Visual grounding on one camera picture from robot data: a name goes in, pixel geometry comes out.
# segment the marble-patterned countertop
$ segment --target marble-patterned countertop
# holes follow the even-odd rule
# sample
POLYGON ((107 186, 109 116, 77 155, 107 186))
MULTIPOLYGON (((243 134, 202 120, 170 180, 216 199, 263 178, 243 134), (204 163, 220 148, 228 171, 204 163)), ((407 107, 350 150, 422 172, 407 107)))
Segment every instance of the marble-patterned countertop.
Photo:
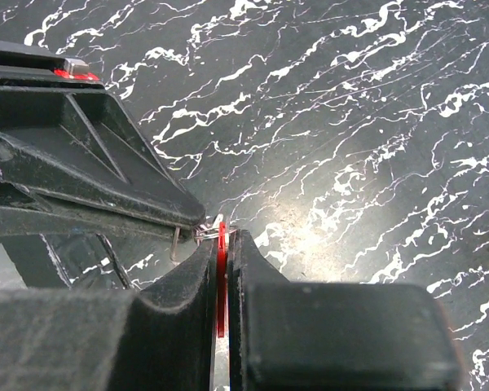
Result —
POLYGON ((88 61, 290 279, 427 287, 489 391, 489 0, 4 0, 0 39, 88 61))

